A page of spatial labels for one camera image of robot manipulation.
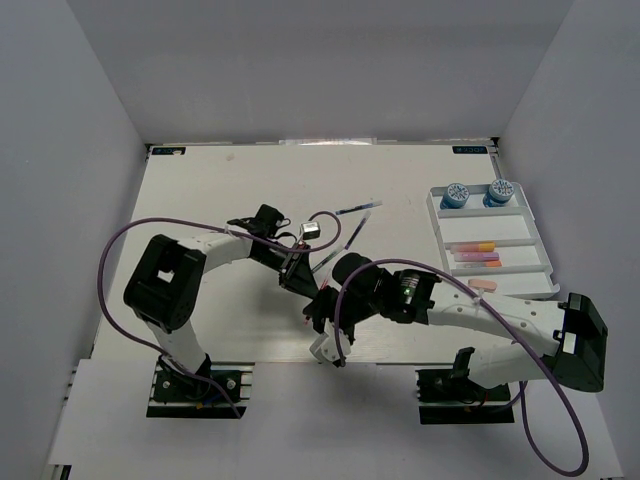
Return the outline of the pink highlighter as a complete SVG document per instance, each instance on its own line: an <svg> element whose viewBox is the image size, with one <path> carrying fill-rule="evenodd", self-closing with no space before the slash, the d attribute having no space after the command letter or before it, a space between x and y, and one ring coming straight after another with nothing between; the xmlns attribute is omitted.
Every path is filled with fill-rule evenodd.
<svg viewBox="0 0 640 480"><path fill-rule="evenodd" d="M497 252L455 252L453 254L455 262L491 262L499 261L500 256Z"/></svg>

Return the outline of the orange cap highlighter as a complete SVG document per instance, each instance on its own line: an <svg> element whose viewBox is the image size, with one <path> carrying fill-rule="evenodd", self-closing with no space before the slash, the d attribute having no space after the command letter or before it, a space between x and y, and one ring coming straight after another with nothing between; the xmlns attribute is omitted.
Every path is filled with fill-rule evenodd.
<svg viewBox="0 0 640 480"><path fill-rule="evenodd" d="M477 242L454 244L451 246L450 250L452 253L493 252L495 250L495 243Z"/></svg>

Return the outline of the blue gel pen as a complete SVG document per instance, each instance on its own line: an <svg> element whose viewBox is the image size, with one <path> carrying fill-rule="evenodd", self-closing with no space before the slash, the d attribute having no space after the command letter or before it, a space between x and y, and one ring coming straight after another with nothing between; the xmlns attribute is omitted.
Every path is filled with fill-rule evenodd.
<svg viewBox="0 0 640 480"><path fill-rule="evenodd" d="M338 209L338 210L334 211L334 214L336 216L342 216L342 215L347 215L347 214L358 212L358 211L369 210L369 209L372 209L372 208L379 207L381 205L383 205L383 201L382 200L375 200L375 201L370 201L368 203L359 204L359 205L355 205L355 206L348 207L348 208Z"/></svg>

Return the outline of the blue ink jar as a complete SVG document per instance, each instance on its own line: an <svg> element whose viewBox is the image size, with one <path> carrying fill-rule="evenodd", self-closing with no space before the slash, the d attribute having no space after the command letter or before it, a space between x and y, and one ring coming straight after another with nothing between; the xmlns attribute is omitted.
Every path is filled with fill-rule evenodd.
<svg viewBox="0 0 640 480"><path fill-rule="evenodd" d="M513 197L515 188L511 182L505 179L496 179L488 187L483 205L487 208L503 207Z"/></svg>
<svg viewBox="0 0 640 480"><path fill-rule="evenodd" d="M449 184L440 201L441 209L461 209L470 198L470 192L466 185L461 183Z"/></svg>

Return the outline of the purple gel pen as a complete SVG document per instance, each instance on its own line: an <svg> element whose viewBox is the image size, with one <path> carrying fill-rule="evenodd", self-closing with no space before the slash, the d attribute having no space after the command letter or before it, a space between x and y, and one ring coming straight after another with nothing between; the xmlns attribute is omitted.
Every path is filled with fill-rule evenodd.
<svg viewBox="0 0 640 480"><path fill-rule="evenodd" d="M351 236L347 240L347 242L346 242L346 244L344 246L345 250L350 250L351 249L351 247L353 246L357 236L361 233L362 229L364 228L364 226L368 222L370 216L371 216L371 212L367 210L364 213L364 215L362 216L362 218L360 219L359 223L357 224L356 228L352 232Z"/></svg>

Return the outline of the green gel pen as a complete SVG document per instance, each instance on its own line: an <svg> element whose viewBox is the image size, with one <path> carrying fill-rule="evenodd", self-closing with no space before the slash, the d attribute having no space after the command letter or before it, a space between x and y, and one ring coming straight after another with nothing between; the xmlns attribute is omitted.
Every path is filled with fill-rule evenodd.
<svg viewBox="0 0 640 480"><path fill-rule="evenodd" d="M321 268L323 268L326 264L328 264L339 252L332 252L323 258L320 262L318 262L311 270L312 274L318 272Z"/></svg>

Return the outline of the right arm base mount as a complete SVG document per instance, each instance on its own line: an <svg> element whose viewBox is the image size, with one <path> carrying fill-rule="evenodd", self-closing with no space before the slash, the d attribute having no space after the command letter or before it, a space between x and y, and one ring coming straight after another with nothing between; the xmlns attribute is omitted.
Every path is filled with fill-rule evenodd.
<svg viewBox="0 0 640 480"><path fill-rule="evenodd" d="M494 425L515 422L515 401L508 385L492 389L467 380L450 379L449 369L416 371L421 425Z"/></svg>

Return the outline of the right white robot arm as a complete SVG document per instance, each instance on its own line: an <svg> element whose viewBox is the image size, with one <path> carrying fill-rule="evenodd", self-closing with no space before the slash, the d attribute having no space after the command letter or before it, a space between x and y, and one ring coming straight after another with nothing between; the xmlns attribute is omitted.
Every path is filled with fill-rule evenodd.
<svg viewBox="0 0 640 480"><path fill-rule="evenodd" d="M589 297L519 299L474 289L417 261L399 259L395 272L386 270L388 263L345 255L332 271L340 287L319 290L304 308L323 337L313 350L320 360L343 365L356 324L379 315L398 324L458 327L508 339L503 346L458 351L449 378L463 398L537 379L580 392L603 390L608 328Z"/></svg>

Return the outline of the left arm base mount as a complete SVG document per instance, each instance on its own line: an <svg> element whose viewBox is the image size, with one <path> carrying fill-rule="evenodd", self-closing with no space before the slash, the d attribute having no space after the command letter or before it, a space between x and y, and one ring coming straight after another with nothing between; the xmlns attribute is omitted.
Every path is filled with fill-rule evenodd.
<svg viewBox="0 0 640 480"><path fill-rule="evenodd" d="M163 360L156 362L146 409L147 418L231 419L245 413L253 384L253 364L213 363L209 377L229 396L210 383L182 377Z"/></svg>

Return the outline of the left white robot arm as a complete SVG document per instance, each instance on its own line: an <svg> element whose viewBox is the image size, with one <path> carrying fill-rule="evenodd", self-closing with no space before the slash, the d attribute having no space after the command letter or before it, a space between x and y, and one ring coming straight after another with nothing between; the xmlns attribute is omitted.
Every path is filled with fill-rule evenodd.
<svg viewBox="0 0 640 480"><path fill-rule="evenodd" d="M212 233L175 240L159 234L147 245L123 300L154 334L163 350L162 360L171 370L180 371L176 384L188 398L202 398L211 387L211 361L190 321L206 273L251 259L276 271L282 288L309 299L318 293L306 255L264 244L276 238L284 220L281 212L263 204L255 216L230 222L245 230L246 237Z"/></svg>

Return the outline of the red gel pen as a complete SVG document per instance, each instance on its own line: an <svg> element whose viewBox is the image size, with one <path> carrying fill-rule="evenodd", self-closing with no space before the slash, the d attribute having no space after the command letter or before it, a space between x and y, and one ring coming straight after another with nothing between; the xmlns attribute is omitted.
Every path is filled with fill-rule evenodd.
<svg viewBox="0 0 640 480"><path fill-rule="evenodd" d="M330 292L329 281L325 280L311 303L303 309L305 322L309 323L324 319L327 316L331 298L332 294Z"/></svg>

